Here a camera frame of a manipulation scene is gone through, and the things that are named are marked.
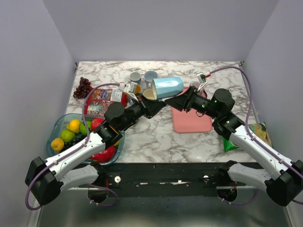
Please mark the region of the purple mug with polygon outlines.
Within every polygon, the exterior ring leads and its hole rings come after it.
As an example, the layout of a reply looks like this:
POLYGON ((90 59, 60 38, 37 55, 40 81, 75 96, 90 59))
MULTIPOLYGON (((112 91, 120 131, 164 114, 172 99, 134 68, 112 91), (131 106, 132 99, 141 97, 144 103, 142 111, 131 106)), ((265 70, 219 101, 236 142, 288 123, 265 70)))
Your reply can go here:
POLYGON ((189 84, 189 86, 190 86, 190 87, 193 86, 193 87, 195 87, 197 90, 199 90, 200 82, 191 82, 191 83, 189 84))

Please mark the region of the light blue faceted mug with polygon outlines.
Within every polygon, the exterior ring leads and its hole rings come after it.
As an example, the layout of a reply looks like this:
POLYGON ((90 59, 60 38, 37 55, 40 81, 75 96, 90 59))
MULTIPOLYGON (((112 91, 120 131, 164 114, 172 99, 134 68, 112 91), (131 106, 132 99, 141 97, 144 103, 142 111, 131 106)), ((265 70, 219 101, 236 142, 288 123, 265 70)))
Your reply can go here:
POLYGON ((151 88, 154 98, 160 100, 178 95, 183 91, 184 85, 180 77, 167 77, 153 79, 151 88))

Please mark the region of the blue butterfly mug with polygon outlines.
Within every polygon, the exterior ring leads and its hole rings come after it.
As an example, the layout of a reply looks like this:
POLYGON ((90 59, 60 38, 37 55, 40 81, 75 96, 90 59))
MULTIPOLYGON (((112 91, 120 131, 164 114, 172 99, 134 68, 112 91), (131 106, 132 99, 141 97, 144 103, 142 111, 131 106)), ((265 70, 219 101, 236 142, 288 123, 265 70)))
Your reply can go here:
MULTIPOLYGON (((135 83, 134 85, 131 85, 130 88, 132 89, 134 95, 139 94, 141 92, 141 86, 139 84, 135 83)), ((134 98, 134 96, 128 97, 129 104, 133 104, 135 100, 136 99, 134 98)))

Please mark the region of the cream mug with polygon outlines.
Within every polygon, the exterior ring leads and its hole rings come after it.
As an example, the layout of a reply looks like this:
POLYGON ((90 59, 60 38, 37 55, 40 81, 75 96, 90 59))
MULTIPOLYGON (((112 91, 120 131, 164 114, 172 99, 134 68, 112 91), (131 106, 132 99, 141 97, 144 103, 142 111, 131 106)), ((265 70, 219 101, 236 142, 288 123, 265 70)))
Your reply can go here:
POLYGON ((142 95, 149 100, 156 100, 156 95, 152 88, 147 88, 142 92, 142 95))

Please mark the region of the dark blue-grey mug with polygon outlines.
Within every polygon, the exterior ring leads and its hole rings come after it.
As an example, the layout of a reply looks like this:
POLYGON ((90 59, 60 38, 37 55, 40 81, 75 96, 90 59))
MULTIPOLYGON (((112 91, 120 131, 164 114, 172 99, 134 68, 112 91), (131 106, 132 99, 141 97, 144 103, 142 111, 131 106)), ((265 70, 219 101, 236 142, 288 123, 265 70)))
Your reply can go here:
POLYGON ((139 72, 132 72, 129 76, 131 83, 141 84, 141 74, 139 72))

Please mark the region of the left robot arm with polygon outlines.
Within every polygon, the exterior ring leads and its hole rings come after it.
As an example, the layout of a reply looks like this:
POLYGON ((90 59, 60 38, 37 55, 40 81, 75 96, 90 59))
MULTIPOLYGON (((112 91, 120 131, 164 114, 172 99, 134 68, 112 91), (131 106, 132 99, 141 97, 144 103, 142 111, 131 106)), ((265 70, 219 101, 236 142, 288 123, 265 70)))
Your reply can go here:
POLYGON ((76 166, 113 146, 122 138, 121 132, 137 123, 140 117, 150 119, 166 105, 163 101, 149 100, 144 96, 138 99, 128 108, 122 103, 110 104, 104 114, 105 120, 85 139, 46 160, 40 157, 33 159, 25 179, 28 186, 26 197, 33 194, 40 206, 43 206, 67 189, 85 184, 101 186, 105 175, 97 167, 87 165, 76 169, 76 166))

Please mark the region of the grey-blue mug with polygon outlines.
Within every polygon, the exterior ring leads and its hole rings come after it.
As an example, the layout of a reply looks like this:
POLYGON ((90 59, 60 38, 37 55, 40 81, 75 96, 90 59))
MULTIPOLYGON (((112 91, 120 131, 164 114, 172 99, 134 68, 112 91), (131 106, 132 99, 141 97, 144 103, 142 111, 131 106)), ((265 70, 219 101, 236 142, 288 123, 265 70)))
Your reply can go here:
POLYGON ((150 88, 152 86, 152 80, 158 78, 158 73, 155 71, 147 71, 144 74, 144 81, 146 88, 150 88))

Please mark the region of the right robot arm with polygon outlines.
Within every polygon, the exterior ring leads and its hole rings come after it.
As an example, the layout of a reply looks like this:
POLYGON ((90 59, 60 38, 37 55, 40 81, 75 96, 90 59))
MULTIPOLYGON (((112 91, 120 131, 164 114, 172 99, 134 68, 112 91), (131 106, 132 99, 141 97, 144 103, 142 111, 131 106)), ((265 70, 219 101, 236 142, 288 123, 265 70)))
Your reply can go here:
POLYGON ((245 167, 229 161, 218 173, 223 185, 241 182, 260 190, 278 205, 287 206, 303 190, 303 163, 296 162, 278 153, 253 133, 231 109, 235 104, 231 93, 220 88, 211 99, 199 96, 195 87, 183 94, 168 98, 165 103, 178 111, 196 110, 213 118, 212 126, 222 137, 238 145, 261 166, 261 170, 245 167))

